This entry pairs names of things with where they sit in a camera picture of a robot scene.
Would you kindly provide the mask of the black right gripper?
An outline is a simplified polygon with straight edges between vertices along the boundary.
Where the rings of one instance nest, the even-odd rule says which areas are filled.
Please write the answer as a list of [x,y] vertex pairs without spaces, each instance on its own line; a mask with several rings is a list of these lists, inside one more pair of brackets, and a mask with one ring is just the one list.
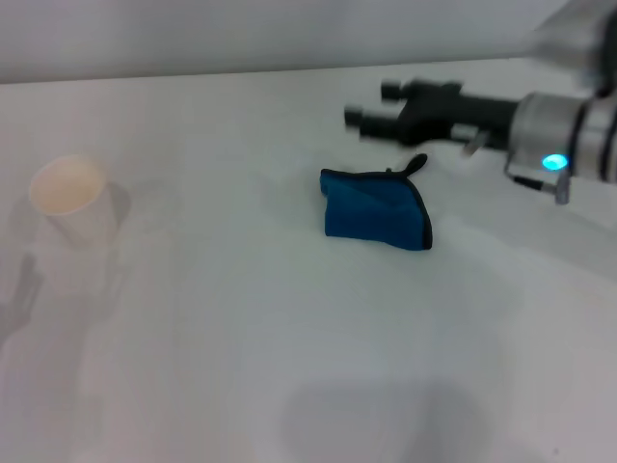
[[429,141],[456,141],[455,125],[474,127],[488,136],[490,146],[508,144],[510,127],[519,102],[461,93],[460,83],[444,84],[414,80],[410,83],[385,80],[381,83],[381,100],[385,103],[405,101],[400,114],[375,113],[361,107],[346,106],[344,123],[361,138],[399,141],[419,146]]

